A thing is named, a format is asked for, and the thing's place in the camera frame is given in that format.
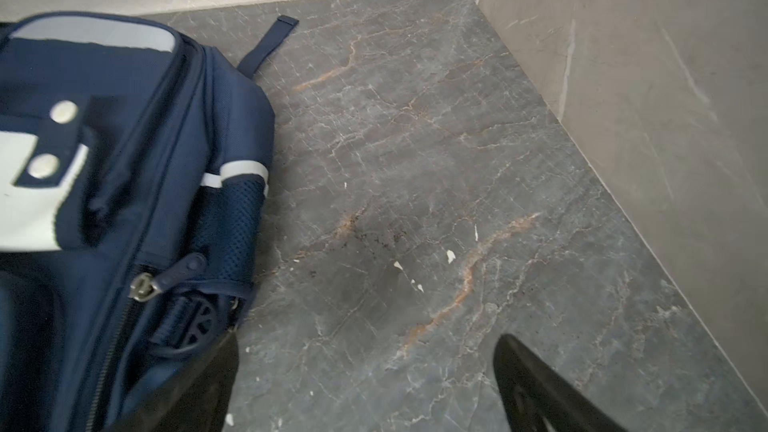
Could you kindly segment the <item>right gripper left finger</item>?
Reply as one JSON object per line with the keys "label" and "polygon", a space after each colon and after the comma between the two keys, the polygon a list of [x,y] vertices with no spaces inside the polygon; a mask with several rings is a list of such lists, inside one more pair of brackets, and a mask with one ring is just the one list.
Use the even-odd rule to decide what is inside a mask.
{"label": "right gripper left finger", "polygon": [[237,336],[228,331],[188,362],[112,431],[220,431],[239,367]]}

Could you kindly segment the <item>navy blue student backpack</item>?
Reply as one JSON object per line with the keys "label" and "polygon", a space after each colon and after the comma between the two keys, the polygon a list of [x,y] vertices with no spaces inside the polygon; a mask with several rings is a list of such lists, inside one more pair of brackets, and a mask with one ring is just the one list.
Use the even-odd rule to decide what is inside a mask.
{"label": "navy blue student backpack", "polygon": [[112,431],[256,292],[275,113],[166,25],[85,12],[1,27],[1,427]]}

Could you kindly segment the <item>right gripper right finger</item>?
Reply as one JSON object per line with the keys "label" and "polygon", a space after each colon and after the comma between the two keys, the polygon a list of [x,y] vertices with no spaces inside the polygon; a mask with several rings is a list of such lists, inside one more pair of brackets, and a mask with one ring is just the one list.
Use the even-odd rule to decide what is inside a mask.
{"label": "right gripper right finger", "polygon": [[624,429],[512,334],[498,339],[493,372],[513,431]]}

